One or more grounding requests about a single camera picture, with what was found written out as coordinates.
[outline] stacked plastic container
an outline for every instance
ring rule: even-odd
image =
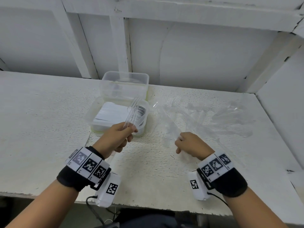
[[[107,105],[115,103],[116,105],[125,106],[130,111],[131,109],[129,108],[133,100],[139,97],[140,100],[137,105],[145,109],[145,114],[143,115],[144,121],[138,126],[138,132],[135,135],[142,136],[146,126],[146,117],[149,113],[149,103],[145,100],[148,86],[149,76],[145,73],[106,72],[100,84],[101,96],[95,99],[89,108],[85,121],[90,125],[94,133],[101,135],[113,125],[112,122],[96,119],[104,103],[109,102]]]

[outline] plastic container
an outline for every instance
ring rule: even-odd
[[[97,135],[102,135],[108,128],[110,128],[113,125],[112,123],[108,123],[105,121],[96,122],[96,120],[94,120],[96,115],[100,111],[101,107],[103,106],[103,104],[108,101],[123,106],[130,106],[132,103],[132,99],[128,100],[128,99],[119,99],[119,98],[108,98],[106,96],[100,96],[96,98],[95,101],[92,103],[91,107],[89,108],[89,111],[85,115],[85,122],[87,122],[90,125],[92,132]],[[142,136],[145,130],[146,119],[149,114],[150,106],[149,103],[145,100],[139,100],[138,105],[144,107],[146,109],[146,113],[143,116],[144,117],[143,123],[137,128],[138,132],[133,134],[135,136]]]
[[[146,73],[108,71],[101,80],[100,93],[107,98],[132,100],[139,95],[146,99],[148,86],[149,75]]]

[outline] hand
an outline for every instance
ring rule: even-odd
[[[111,126],[93,145],[105,159],[110,157],[112,151],[120,153],[133,139],[133,132],[138,132],[135,126],[123,130],[124,122]]]
[[[177,146],[176,153],[180,153],[183,150],[201,161],[214,153],[214,150],[196,134],[184,132],[180,135],[181,137],[175,141],[175,145]]]

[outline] wristband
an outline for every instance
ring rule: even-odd
[[[103,156],[91,146],[76,149],[65,163],[66,166],[58,174],[57,180],[77,191],[88,185],[98,190],[111,171]]]
[[[215,152],[198,164],[198,174],[208,190],[216,189],[227,197],[242,195],[248,184],[223,152]]]

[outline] white table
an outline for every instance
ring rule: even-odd
[[[99,80],[44,76],[0,71],[0,195],[34,198],[50,184],[63,162],[79,145],[91,145],[98,137],[83,121]],[[286,170],[300,166],[279,136],[256,96],[210,90],[149,86],[148,101],[165,102],[172,96],[188,102],[204,102],[221,108],[242,100],[256,120],[253,135],[219,135],[230,149],[235,167],[257,195],[286,223],[304,224],[304,206],[288,180]],[[122,183],[114,203],[203,214],[231,215],[217,198],[196,201],[187,182],[185,164],[173,144],[165,147],[156,116],[149,115],[146,134],[134,139],[112,160]],[[213,140],[207,143],[214,145]],[[94,191],[85,188],[77,202]]]

